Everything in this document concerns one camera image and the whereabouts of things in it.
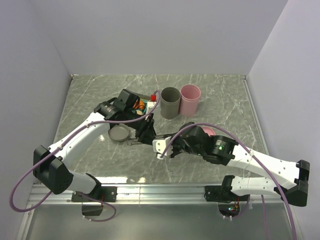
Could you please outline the metal serving tongs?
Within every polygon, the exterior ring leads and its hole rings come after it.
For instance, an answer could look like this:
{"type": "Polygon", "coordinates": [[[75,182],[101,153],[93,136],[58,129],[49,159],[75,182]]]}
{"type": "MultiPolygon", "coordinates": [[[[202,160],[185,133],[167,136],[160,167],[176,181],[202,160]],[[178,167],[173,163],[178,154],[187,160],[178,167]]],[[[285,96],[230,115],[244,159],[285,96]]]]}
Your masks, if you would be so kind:
{"type": "Polygon", "coordinates": [[[136,138],[127,139],[127,140],[126,140],[126,144],[127,144],[128,146],[133,146],[133,145],[149,145],[149,146],[151,146],[151,145],[152,145],[152,144],[149,144],[149,143],[140,142],[140,141],[138,141],[138,139],[136,139],[136,138]]]}

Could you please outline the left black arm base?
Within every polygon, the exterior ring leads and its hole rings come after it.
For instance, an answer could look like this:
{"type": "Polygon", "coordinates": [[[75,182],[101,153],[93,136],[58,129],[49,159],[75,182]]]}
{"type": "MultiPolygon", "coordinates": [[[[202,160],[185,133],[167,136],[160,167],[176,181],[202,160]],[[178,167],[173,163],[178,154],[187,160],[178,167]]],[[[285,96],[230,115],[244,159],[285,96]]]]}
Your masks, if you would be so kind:
{"type": "Polygon", "coordinates": [[[109,206],[113,209],[113,214],[108,218],[113,218],[117,210],[111,203],[115,203],[117,199],[116,186],[100,186],[97,190],[93,190],[91,193],[85,194],[76,191],[72,194],[72,203],[82,203],[81,212],[85,218],[99,217],[103,210],[109,206]]]}

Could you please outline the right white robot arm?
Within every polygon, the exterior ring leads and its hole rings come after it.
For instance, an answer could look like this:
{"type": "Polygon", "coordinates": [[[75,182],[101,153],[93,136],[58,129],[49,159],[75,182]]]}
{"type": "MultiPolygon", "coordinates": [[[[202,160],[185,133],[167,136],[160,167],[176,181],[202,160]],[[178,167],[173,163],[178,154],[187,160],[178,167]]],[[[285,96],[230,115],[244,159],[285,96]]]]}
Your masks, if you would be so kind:
{"type": "Polygon", "coordinates": [[[152,147],[158,159],[186,153],[202,157],[208,163],[247,170],[256,177],[226,175],[221,185],[207,185],[208,202],[246,201],[250,195],[268,195],[305,207],[308,200],[310,163],[285,161],[255,151],[232,138],[209,135],[203,127],[190,122],[176,134],[155,137],[152,147]]]}

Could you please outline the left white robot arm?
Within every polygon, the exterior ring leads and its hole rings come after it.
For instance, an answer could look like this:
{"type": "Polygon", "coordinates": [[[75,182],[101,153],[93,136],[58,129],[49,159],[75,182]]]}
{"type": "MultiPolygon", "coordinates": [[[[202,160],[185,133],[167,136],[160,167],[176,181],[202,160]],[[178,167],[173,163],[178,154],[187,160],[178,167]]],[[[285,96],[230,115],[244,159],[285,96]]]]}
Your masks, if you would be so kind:
{"type": "Polygon", "coordinates": [[[145,115],[133,112],[140,97],[123,89],[118,97],[99,103],[88,118],[63,139],[49,147],[39,146],[34,151],[33,175],[55,195],[65,190],[82,192],[89,201],[101,196],[101,183],[91,174],[71,171],[76,157],[93,141],[115,125],[125,124],[141,132],[152,120],[159,104],[151,101],[145,115]]]}

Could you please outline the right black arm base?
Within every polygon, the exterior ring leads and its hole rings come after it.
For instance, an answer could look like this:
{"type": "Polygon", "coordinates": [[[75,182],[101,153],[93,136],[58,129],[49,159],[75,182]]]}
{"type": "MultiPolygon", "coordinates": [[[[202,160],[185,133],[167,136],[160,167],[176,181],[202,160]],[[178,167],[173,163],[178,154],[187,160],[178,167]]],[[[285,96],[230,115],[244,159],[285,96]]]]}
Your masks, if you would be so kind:
{"type": "Polygon", "coordinates": [[[204,199],[207,202],[218,203],[219,213],[223,219],[233,220],[241,216],[250,206],[250,196],[239,196],[231,192],[231,187],[222,185],[206,185],[204,199]]]}

